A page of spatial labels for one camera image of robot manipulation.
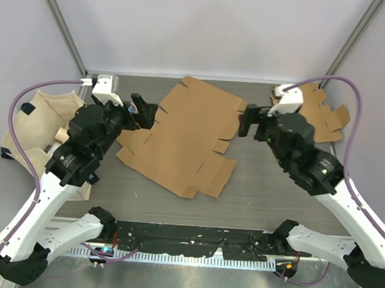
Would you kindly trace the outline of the cardboard tube in bag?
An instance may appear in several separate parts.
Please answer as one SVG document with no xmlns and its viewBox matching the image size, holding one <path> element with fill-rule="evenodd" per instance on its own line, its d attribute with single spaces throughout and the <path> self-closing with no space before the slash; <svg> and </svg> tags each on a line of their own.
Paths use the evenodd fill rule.
<svg viewBox="0 0 385 288">
<path fill-rule="evenodd" d="M 60 144 L 66 142 L 69 139 L 67 131 L 66 128 L 60 127 L 55 134 L 55 140 Z"/>
</svg>

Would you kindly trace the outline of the left aluminium frame post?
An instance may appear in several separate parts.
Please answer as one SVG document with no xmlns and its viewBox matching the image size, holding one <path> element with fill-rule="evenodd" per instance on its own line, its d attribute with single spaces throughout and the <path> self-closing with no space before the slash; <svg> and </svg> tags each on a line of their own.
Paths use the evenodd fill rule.
<svg viewBox="0 0 385 288">
<path fill-rule="evenodd" d="M 45 1 L 47 2 L 47 6 L 50 10 L 50 13 L 53 16 L 53 19 L 55 20 L 58 30 L 63 37 L 63 41 L 65 42 L 66 47 L 71 57 L 73 58 L 77 69 L 80 72 L 80 75 L 86 76 L 88 71 L 83 63 L 83 60 L 81 59 L 80 53 L 76 47 L 76 43 L 70 33 L 69 27 L 66 23 L 66 20 L 62 14 L 61 8 L 59 7 L 57 0 Z"/>
</svg>

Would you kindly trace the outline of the right aluminium frame post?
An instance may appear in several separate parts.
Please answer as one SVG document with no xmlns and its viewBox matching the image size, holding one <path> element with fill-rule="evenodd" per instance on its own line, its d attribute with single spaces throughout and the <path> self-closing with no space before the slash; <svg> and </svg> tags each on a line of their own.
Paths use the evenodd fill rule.
<svg viewBox="0 0 385 288">
<path fill-rule="evenodd" d="M 341 46 L 337 55 L 328 67 L 327 72 L 325 73 L 326 76 L 332 76 L 338 72 L 344 61 L 361 39 L 364 32 L 368 29 L 371 22 L 375 19 L 381 8 L 383 8 L 384 4 L 385 0 L 370 0 L 370 4 L 367 8 L 365 8 L 360 19 L 357 21 L 357 24 L 355 24 L 343 46 Z"/>
</svg>

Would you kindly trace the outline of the large brown cardboard box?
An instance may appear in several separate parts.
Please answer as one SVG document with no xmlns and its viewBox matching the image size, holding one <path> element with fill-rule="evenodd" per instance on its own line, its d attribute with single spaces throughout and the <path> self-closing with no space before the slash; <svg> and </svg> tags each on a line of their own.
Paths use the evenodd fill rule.
<svg viewBox="0 0 385 288">
<path fill-rule="evenodd" d="M 237 163 L 224 154 L 247 102 L 186 76 L 160 106 L 151 129 L 121 133 L 117 157 L 179 197 L 218 198 Z"/>
</svg>

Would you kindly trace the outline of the aluminium frame post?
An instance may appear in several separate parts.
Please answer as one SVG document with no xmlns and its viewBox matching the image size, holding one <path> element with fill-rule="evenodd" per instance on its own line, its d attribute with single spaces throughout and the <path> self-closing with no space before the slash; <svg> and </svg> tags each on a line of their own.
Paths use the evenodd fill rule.
<svg viewBox="0 0 385 288">
<path fill-rule="evenodd" d="M 357 21 L 357 24 L 355 24 L 343 46 L 341 46 L 337 55 L 328 67 L 327 72 L 325 73 L 326 76 L 332 76 L 338 72 L 344 61 L 361 39 L 364 32 L 368 29 L 371 22 L 375 19 L 381 8 L 383 8 L 384 4 L 385 0 L 370 0 L 370 4 L 367 8 L 365 8 L 360 19 Z"/>
<path fill-rule="evenodd" d="M 86 76 L 88 71 L 83 63 L 83 60 L 81 59 L 80 53 L 76 47 L 76 43 L 70 33 L 69 27 L 66 23 L 66 20 L 62 14 L 61 8 L 59 7 L 57 0 L 45 1 L 47 2 L 47 6 L 50 10 L 50 13 L 53 16 L 53 19 L 55 20 L 58 30 L 63 37 L 63 41 L 65 42 L 66 47 L 71 57 L 73 58 L 77 69 L 80 72 L 80 75 Z"/>
</svg>

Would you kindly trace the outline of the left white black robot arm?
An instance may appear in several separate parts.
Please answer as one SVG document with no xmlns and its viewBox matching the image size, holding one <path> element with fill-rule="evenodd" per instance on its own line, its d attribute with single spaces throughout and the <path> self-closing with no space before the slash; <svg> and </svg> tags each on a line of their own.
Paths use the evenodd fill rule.
<svg viewBox="0 0 385 288">
<path fill-rule="evenodd" d="M 68 123 L 69 139 L 54 152 L 42 176 L 35 176 L 36 188 L 21 209 L 0 232 L 0 275 L 24 286 L 38 279 L 50 262 L 76 244 L 91 239 L 109 242 L 116 232 L 116 220 L 101 207 L 70 225 L 45 235 L 47 224 L 62 205 L 95 173 L 105 153 L 123 130 L 151 129 L 158 110 L 139 94 L 130 103 L 113 98 L 96 99 L 83 105 Z"/>
</svg>

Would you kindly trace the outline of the beige canvas tote bag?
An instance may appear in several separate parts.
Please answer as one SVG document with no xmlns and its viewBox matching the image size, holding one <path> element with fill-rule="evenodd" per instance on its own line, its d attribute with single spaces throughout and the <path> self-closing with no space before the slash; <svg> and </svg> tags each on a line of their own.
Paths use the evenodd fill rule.
<svg viewBox="0 0 385 288">
<path fill-rule="evenodd" d="M 14 116 L 17 139 L 39 177 L 45 172 L 52 151 L 60 146 L 55 140 L 57 130 L 63 127 L 68 133 L 68 123 L 84 104 L 76 92 L 50 95 L 39 90 L 31 99 L 29 108 L 20 109 Z"/>
</svg>

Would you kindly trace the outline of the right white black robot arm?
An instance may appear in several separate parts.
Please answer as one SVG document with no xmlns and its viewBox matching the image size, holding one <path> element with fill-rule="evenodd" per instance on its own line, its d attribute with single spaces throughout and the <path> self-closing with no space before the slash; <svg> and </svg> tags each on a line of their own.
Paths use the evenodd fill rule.
<svg viewBox="0 0 385 288">
<path fill-rule="evenodd" d="M 338 159 L 315 146 L 314 127 L 298 113 L 268 115 L 269 108 L 250 104 L 239 117 L 239 136 L 251 125 L 255 140 L 266 142 L 284 173 L 323 204 L 351 238 L 325 235 L 288 219 L 274 232 L 273 248 L 285 255 L 308 253 L 344 269 L 362 288 L 385 288 L 385 227 L 372 215 Z"/>
</svg>

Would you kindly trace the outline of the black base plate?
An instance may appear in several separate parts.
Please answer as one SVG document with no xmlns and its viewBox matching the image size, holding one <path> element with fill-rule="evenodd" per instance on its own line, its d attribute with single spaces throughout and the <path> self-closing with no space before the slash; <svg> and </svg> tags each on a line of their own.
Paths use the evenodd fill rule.
<svg viewBox="0 0 385 288">
<path fill-rule="evenodd" d="M 117 245 L 124 251 L 210 258 L 220 249 L 224 259 L 239 261 L 295 254 L 284 241 L 264 231 L 130 221 L 119 221 L 116 227 Z"/>
</svg>

